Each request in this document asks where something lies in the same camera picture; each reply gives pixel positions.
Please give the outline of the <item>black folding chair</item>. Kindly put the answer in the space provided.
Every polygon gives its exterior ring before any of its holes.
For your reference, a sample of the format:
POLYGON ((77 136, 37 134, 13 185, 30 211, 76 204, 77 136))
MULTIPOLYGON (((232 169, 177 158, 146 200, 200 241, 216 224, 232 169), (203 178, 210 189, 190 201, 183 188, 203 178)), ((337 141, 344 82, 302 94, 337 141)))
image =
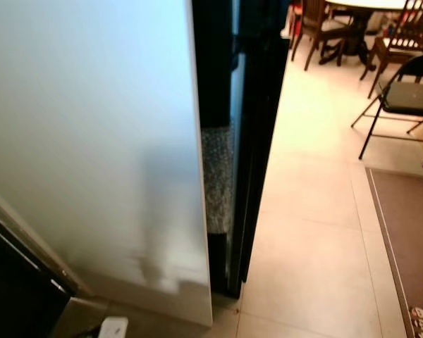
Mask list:
POLYGON ((379 133, 374 132, 378 119, 388 118, 389 120, 401 121, 399 115, 408 115, 419 117, 419 125, 423 123, 423 83, 404 82, 405 76, 423 77, 423 55, 415 56, 410 61, 402 64, 393 77, 389 80, 381 81, 375 84, 378 88, 378 96, 372 99, 372 102, 357 116, 351 126, 356 126, 362 117, 370 117, 372 126, 367 132, 365 142, 357 156, 359 160, 363 159, 367 145, 372 137, 379 137, 379 133))

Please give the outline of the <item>clear bubble padding strip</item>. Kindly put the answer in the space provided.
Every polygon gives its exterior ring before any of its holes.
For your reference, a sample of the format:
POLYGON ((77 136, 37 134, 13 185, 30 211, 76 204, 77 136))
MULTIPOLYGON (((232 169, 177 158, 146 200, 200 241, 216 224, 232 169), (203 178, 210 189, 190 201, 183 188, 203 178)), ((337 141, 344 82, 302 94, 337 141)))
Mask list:
POLYGON ((228 127, 201 129, 203 191, 207 231, 227 234, 232 228, 234 150, 228 127))

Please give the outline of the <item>dark wooden dining chair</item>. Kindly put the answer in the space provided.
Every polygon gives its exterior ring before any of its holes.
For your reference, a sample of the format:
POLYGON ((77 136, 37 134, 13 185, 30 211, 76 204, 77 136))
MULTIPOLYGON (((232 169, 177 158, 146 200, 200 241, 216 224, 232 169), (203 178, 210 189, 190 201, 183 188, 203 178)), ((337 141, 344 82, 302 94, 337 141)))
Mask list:
POLYGON ((290 61, 295 60, 296 49, 300 39, 309 35, 312 39, 312 45, 306 58, 304 71, 308 70, 312 54, 320 42, 331 41, 346 36, 349 33, 349 25, 338 20, 329 19, 326 14, 325 0, 300 0, 302 14, 296 20, 299 27, 293 30, 291 49, 293 55, 290 61))

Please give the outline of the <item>brown floor mat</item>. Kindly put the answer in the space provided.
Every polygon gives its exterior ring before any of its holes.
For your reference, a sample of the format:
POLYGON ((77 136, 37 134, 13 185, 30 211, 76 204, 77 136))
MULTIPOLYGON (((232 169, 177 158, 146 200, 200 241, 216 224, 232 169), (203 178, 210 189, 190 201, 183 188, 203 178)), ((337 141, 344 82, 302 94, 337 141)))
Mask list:
POLYGON ((423 176, 367 168, 407 338, 423 338, 423 176))

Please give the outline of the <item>round white dining table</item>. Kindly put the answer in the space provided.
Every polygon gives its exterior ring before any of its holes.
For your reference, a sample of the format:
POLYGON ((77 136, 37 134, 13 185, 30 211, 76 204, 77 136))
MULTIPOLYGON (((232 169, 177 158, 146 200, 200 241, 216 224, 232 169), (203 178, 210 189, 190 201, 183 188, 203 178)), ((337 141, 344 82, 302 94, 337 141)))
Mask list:
POLYGON ((367 68, 373 70, 372 65, 367 63, 370 48, 365 42, 367 23, 375 12, 401 12, 405 7, 405 0, 326 0, 328 4, 335 4, 338 9, 350 11, 351 23, 335 31, 338 37, 336 51, 324 54, 327 47, 322 49, 320 65, 336 59, 337 65, 341 65, 341 57, 357 56, 367 68))

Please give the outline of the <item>red plastic stool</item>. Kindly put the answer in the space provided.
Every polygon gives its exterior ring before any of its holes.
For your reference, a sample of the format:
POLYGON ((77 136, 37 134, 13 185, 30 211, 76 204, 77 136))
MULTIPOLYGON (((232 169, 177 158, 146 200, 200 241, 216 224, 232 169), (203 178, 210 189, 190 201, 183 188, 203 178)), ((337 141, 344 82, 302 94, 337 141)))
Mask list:
POLYGON ((295 35, 296 26, 301 25, 302 4, 299 0, 294 0, 288 9, 288 36, 295 35))

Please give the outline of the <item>black glass fridge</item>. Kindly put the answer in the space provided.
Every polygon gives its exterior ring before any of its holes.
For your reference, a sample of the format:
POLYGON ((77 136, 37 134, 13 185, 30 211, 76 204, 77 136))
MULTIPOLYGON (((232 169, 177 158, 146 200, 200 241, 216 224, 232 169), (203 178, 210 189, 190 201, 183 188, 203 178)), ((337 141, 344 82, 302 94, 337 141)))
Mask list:
POLYGON ((209 234, 209 286, 238 299, 247 282, 288 61, 291 0, 190 0, 200 130, 228 127, 232 228, 209 234))

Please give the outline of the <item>dark chair with striped cushion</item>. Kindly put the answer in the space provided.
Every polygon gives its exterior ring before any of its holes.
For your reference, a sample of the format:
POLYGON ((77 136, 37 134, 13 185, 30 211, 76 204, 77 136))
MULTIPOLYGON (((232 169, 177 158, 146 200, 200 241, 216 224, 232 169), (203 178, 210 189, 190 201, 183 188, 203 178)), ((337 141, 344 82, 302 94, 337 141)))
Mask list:
POLYGON ((379 60, 374 85, 389 64, 403 64, 423 54, 423 0, 405 0, 402 10, 396 13, 392 32, 375 39, 365 61, 369 67, 374 59, 379 60))

